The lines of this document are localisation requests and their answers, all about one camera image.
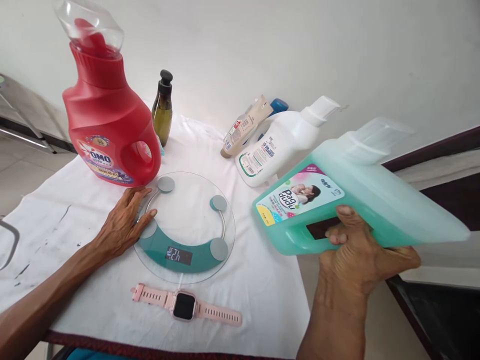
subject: white bottle cap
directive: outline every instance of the white bottle cap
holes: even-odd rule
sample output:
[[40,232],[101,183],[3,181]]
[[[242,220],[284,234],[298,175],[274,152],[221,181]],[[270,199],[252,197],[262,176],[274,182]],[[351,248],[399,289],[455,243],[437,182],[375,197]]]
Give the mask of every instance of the white bottle cap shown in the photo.
[[315,127],[322,126],[327,117],[340,108],[340,105],[331,98],[321,96],[312,105],[307,106],[300,112],[300,116]]
[[390,155],[392,147],[414,131],[387,117],[376,117],[357,131],[338,138],[340,148],[361,164],[375,164]]

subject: white tablecloth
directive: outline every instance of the white tablecloth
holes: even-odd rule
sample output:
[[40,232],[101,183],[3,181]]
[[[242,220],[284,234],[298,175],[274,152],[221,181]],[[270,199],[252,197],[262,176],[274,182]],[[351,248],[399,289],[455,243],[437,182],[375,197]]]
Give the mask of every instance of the white tablecloth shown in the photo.
[[[182,288],[241,311],[243,325],[181,322],[162,308],[133,302],[130,288],[139,282],[169,291],[178,286],[145,268],[131,248],[93,274],[52,330],[166,351],[295,357],[310,317],[297,259],[276,252],[254,225],[251,204],[265,188],[248,187],[233,159],[220,156],[222,138],[208,125],[174,115],[159,174],[196,173],[225,194],[236,225],[231,256],[210,279]],[[20,242],[0,271],[0,312],[91,241],[124,189],[98,179],[77,157],[25,196],[4,219],[20,231]],[[0,230],[0,257],[9,238]]]

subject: glass bathroom scale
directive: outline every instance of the glass bathroom scale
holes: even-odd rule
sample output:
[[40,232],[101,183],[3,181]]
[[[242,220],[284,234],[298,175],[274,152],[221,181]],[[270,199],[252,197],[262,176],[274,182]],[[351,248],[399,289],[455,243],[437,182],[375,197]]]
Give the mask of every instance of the glass bathroom scale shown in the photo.
[[157,209],[135,244],[142,263],[176,284],[210,278],[228,260],[235,242],[232,209],[210,180],[191,172],[170,172],[149,185],[138,217]]

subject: blue bottle cap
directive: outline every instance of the blue bottle cap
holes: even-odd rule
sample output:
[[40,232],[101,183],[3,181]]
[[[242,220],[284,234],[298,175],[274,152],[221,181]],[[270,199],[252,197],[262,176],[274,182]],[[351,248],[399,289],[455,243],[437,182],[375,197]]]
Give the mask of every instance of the blue bottle cap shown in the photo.
[[273,100],[271,102],[270,106],[273,109],[273,112],[270,114],[270,116],[272,116],[273,114],[276,114],[276,113],[281,113],[283,111],[287,111],[289,109],[289,105],[285,101],[283,101],[282,99],[279,99],[279,98],[276,98],[275,100]]

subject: fingernail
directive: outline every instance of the fingernail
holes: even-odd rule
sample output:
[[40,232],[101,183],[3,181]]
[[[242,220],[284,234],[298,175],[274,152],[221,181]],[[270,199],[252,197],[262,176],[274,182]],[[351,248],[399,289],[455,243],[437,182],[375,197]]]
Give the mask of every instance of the fingernail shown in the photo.
[[351,216],[354,214],[354,210],[348,205],[338,205],[336,209],[344,216]]
[[340,242],[340,244],[345,244],[347,242],[347,234],[340,234],[340,236],[338,237],[338,241]]

